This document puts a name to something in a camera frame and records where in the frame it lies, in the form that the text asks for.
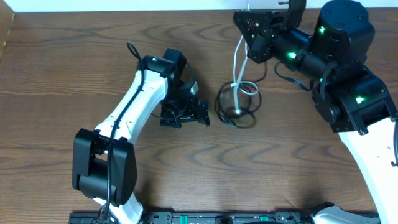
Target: black bracket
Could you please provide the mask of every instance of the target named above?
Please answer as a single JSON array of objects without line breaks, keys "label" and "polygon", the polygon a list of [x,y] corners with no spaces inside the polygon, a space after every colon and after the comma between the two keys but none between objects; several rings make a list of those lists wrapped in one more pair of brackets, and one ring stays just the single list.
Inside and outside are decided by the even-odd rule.
[{"label": "black bracket", "polygon": [[204,124],[205,126],[210,125],[208,102],[202,101],[199,104],[198,97],[196,95],[191,96],[187,100],[187,104],[180,114],[175,114],[174,110],[169,110],[167,107],[163,106],[160,117],[161,126],[172,128],[181,128],[181,123],[194,121]]},{"label": "black bracket", "polygon": [[384,118],[397,118],[397,110],[384,82],[367,67],[361,74],[344,83],[329,85],[326,98],[320,95],[320,85],[312,91],[312,99],[322,118],[333,132],[357,131],[368,133],[367,127]]},{"label": "black bracket", "polygon": [[[80,129],[73,143],[72,186],[89,198],[107,196],[107,162],[96,154],[104,153],[109,138],[99,131]],[[112,153],[111,203],[125,204],[137,181],[134,147],[126,138],[114,140]]]}]

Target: green connector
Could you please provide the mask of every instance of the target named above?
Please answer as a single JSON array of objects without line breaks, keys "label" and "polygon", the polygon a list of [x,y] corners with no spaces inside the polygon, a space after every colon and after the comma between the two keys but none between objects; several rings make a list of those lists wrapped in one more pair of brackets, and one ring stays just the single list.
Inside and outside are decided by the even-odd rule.
[{"label": "green connector", "polygon": [[261,221],[261,222],[268,221],[268,217],[260,217],[260,221]]},{"label": "green connector", "polygon": [[180,216],[180,224],[188,224],[188,215]]}]

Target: cable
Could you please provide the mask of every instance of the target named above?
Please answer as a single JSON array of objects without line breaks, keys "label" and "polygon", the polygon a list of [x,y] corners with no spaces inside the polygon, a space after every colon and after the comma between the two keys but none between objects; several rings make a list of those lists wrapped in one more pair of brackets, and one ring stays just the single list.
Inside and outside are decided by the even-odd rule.
[{"label": "cable", "polygon": [[[101,208],[99,209],[99,211],[98,211],[98,217],[100,217],[100,214],[103,212],[103,210],[105,209],[105,206],[106,205],[103,205],[103,206],[101,206]],[[109,214],[111,215],[111,218],[113,218],[113,224],[120,224],[119,223],[119,220],[118,220],[118,218],[116,218],[116,216],[114,215],[114,213],[110,210],[109,211]],[[99,218],[93,218],[92,220],[91,220],[91,224],[100,224],[100,223],[103,223],[104,222],[104,220],[103,221],[100,221],[99,220]]]},{"label": "cable", "polygon": [[282,63],[282,62],[277,62],[277,63],[275,64],[275,69],[274,69],[274,71],[275,71],[275,74],[276,74],[277,76],[279,76],[280,78],[283,78],[284,80],[287,80],[287,81],[293,83],[294,85],[297,85],[297,86],[300,87],[302,90],[305,90],[305,91],[311,91],[311,90],[312,90],[313,85],[314,85],[314,81],[313,81],[313,80],[310,81],[310,88],[307,88],[303,83],[300,83],[298,80],[296,80],[296,79],[294,79],[294,78],[290,78],[290,77],[285,77],[285,76],[279,74],[279,72],[277,71],[277,69],[278,69],[278,66],[279,66],[281,63]]},{"label": "cable", "polygon": [[[233,63],[233,81],[224,83],[221,88],[218,90],[218,95],[215,99],[215,107],[214,110],[218,116],[218,119],[225,125],[232,126],[235,128],[251,128],[256,125],[256,117],[254,112],[257,111],[262,103],[262,97],[260,91],[256,85],[257,82],[265,79],[267,75],[267,70],[264,72],[264,75],[255,81],[243,80],[244,69],[248,62],[248,45],[245,43],[245,59],[242,64],[242,67],[239,71],[239,77],[236,78],[236,55],[238,54],[238,49],[243,40],[243,36],[241,36],[234,54],[234,63]],[[220,97],[223,93],[229,92],[232,89],[233,98],[234,98],[234,106],[229,108],[223,108],[221,104]],[[239,105],[238,101],[238,91],[241,91],[245,95],[248,96],[248,104],[246,106]],[[250,109],[252,106],[252,98],[254,96],[259,96],[259,104],[254,108]],[[239,119],[248,116],[252,119],[252,122],[248,125],[239,125],[237,122]]]},{"label": "cable", "polygon": [[127,48],[129,51],[135,56],[135,58],[138,59],[141,67],[141,83],[139,84],[137,91],[133,94],[131,99],[128,101],[128,103],[125,105],[123,110],[120,112],[118,118],[114,121],[112,131],[111,131],[111,136],[109,137],[109,145],[107,146],[108,148],[108,173],[107,173],[107,193],[106,193],[106,203],[104,205],[104,208],[101,207],[99,210],[99,220],[102,222],[107,219],[108,213],[109,213],[109,206],[111,205],[111,178],[112,178],[112,172],[111,172],[111,158],[112,158],[112,153],[113,153],[113,141],[114,141],[114,135],[116,134],[116,130],[119,127],[119,123],[127,111],[127,109],[130,107],[131,103],[134,101],[134,99],[137,98],[138,93],[142,90],[142,87],[144,86],[144,81],[145,81],[145,71],[144,71],[144,64],[142,62],[141,56],[139,55],[138,50],[136,47],[130,42],[127,41]]}]

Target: white wall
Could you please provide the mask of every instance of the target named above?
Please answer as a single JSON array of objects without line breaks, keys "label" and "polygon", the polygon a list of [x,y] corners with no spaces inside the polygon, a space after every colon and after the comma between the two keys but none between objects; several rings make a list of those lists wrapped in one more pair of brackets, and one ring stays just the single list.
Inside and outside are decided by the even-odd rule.
[{"label": "white wall", "polygon": [[[220,10],[246,8],[246,0],[4,0],[14,12]],[[248,0],[253,9],[280,9],[278,0]],[[329,0],[307,0],[320,8]],[[365,7],[398,7],[398,0],[357,0]]]}]

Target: black cable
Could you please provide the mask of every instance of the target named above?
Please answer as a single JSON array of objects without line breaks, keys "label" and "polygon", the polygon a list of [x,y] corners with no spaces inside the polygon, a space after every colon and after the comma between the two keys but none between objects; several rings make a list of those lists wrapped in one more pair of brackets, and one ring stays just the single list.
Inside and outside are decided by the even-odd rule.
[{"label": "black cable", "polygon": [[281,63],[282,63],[282,62],[277,62],[277,63],[275,64],[275,69],[274,69],[274,71],[275,71],[275,74],[276,74],[277,76],[283,78],[284,80],[287,80],[287,81],[293,83],[294,85],[297,85],[297,86],[300,87],[302,90],[305,90],[305,91],[311,91],[311,90],[312,90],[313,85],[314,85],[314,81],[313,81],[313,80],[310,81],[310,88],[307,88],[303,83],[300,83],[298,80],[296,80],[296,79],[294,79],[294,78],[290,78],[290,77],[285,77],[285,76],[279,74],[279,72],[277,71],[277,69],[278,69],[278,66],[279,66]]},{"label": "black cable", "polygon": [[109,145],[107,146],[108,148],[108,174],[107,174],[107,194],[106,194],[106,203],[105,207],[100,209],[99,212],[99,219],[100,220],[106,220],[108,217],[109,213],[109,206],[111,205],[111,178],[112,178],[112,172],[111,172],[111,158],[112,158],[112,153],[113,153],[113,141],[114,141],[114,135],[116,133],[116,130],[119,128],[119,123],[127,111],[127,109],[130,107],[131,103],[134,101],[134,99],[137,98],[138,93],[142,90],[142,87],[144,86],[144,81],[145,81],[145,71],[144,71],[144,64],[142,62],[142,58],[139,55],[138,50],[136,47],[130,42],[127,41],[127,48],[130,50],[130,52],[135,56],[135,58],[138,59],[141,67],[141,83],[139,84],[137,91],[133,94],[131,99],[128,101],[128,103],[125,105],[123,110],[120,112],[118,118],[114,121],[112,131],[111,131],[111,136],[109,137]]},{"label": "black cable", "polygon": [[[263,79],[265,79],[266,75],[267,75],[267,69],[261,78],[259,78],[258,80],[251,81],[251,82],[258,83],[260,81],[263,81]],[[235,107],[232,106],[232,107],[224,109],[222,107],[221,101],[220,101],[221,94],[225,93],[227,91],[230,91],[232,83],[233,82],[226,82],[218,90],[218,94],[217,94],[217,97],[216,97],[215,103],[214,103],[214,111],[216,112],[218,119],[225,125],[235,127],[235,128],[243,128],[243,129],[251,128],[251,127],[255,126],[257,123],[254,112],[256,112],[261,106],[261,103],[262,103],[261,93],[260,93],[260,91],[258,91],[258,93],[257,93],[257,95],[259,96],[259,104],[254,109],[250,110],[250,107],[252,106],[252,98],[255,95],[247,95],[248,96],[248,104],[246,106],[239,106],[239,109],[241,110],[241,114],[239,114],[239,115],[233,114]],[[256,89],[248,83],[240,83],[238,88],[243,89],[246,92],[256,91]],[[252,122],[249,125],[241,126],[235,122],[238,119],[243,118],[245,116],[250,116],[252,119]]]},{"label": "black cable", "polygon": [[[105,206],[106,205],[103,205],[103,206],[101,206],[101,208],[99,209],[99,211],[98,211],[98,217],[100,217],[100,214],[103,212],[103,210],[105,209]],[[113,224],[120,224],[119,223],[119,220],[118,220],[118,218],[116,218],[116,216],[114,215],[114,213],[111,211],[111,210],[109,210],[109,214],[111,215],[111,218],[113,218]],[[105,220],[102,220],[102,221],[100,221],[99,220],[99,218],[93,218],[92,219],[92,221],[91,221],[91,224],[101,224],[101,223],[103,223]]]}]

